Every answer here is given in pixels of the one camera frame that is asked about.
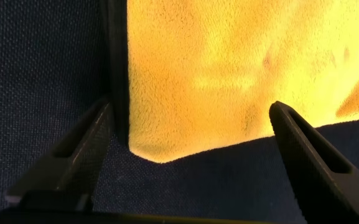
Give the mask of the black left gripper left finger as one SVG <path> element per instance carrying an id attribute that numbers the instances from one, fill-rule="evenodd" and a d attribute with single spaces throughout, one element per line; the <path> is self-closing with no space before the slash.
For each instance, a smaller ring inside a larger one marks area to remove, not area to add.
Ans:
<path id="1" fill-rule="evenodd" d="M 6 190 L 6 202 L 43 212 L 90 210 L 110 147 L 111 120 L 110 102 L 103 97 Z"/>

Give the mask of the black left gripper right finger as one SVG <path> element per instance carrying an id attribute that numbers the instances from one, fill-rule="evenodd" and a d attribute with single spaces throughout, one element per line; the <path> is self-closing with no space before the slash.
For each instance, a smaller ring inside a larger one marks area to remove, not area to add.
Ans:
<path id="1" fill-rule="evenodd" d="M 276 142 L 308 223 L 359 223 L 359 169 L 290 106 L 269 108 Z"/>

